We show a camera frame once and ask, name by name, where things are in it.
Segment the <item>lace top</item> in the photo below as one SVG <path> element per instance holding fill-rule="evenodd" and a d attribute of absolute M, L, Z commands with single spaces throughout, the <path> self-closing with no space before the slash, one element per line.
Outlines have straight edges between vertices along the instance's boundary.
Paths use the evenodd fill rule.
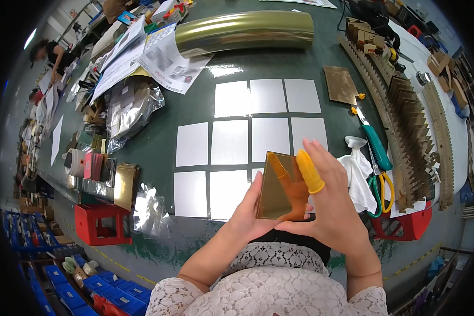
<path fill-rule="evenodd" d="M 248 244 L 212 291 L 168 278 L 151 293 L 146 316 L 158 315 L 388 315 L 383 288 L 370 287 L 349 302 L 313 250 L 288 243 Z"/>

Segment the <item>roll of gold film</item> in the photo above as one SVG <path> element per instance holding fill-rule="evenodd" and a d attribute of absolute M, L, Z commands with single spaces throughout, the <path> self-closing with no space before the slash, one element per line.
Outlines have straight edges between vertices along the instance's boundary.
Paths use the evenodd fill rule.
<path fill-rule="evenodd" d="M 177 49 L 184 58 L 259 47 L 309 48 L 314 26 L 309 14 L 251 11 L 218 15 L 177 26 Z"/>

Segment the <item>green utility knife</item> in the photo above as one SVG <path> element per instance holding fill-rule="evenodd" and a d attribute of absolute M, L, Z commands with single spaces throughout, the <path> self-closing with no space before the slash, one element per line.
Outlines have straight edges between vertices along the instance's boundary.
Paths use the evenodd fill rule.
<path fill-rule="evenodd" d="M 386 150 L 383 147 L 381 140 L 379 140 L 376 130 L 374 130 L 374 128 L 368 123 L 365 116 L 363 116 L 360 107 L 356 107 L 356 113 L 362 122 L 362 129 L 367 135 L 368 143 L 372 149 L 371 154 L 374 155 L 374 159 L 376 160 L 379 168 L 384 171 L 393 169 L 393 165 L 390 162 L 390 159 L 388 159 L 388 155 L 386 155 Z"/>

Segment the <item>black t-shirt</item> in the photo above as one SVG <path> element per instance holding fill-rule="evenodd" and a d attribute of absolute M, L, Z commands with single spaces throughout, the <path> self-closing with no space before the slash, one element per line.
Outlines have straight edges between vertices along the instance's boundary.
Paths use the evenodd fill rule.
<path fill-rule="evenodd" d="M 55 49 L 56 45 L 58 45 L 57 42 L 50 41 L 45 46 L 46 51 L 47 51 L 47 59 L 53 65 L 56 63 L 56 58 L 58 57 L 58 55 L 53 51 Z M 72 64 L 74 59 L 76 59 L 76 55 L 74 55 L 72 53 L 69 53 L 69 52 L 65 52 L 63 54 L 62 60 L 60 61 L 60 64 L 58 65 L 57 73 L 59 73 L 63 76 L 63 74 L 65 73 L 65 67 L 70 66 L 70 64 Z"/>

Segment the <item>white bucket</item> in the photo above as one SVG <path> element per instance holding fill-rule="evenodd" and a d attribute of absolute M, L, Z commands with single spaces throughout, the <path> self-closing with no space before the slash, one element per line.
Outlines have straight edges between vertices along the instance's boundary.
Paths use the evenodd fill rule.
<path fill-rule="evenodd" d="M 76 177 L 84 176 L 84 152 L 76 148 L 70 148 L 69 153 L 72 154 L 72 164 L 70 168 L 65 167 L 65 173 Z M 63 154 L 62 158 L 65 159 L 67 154 Z"/>

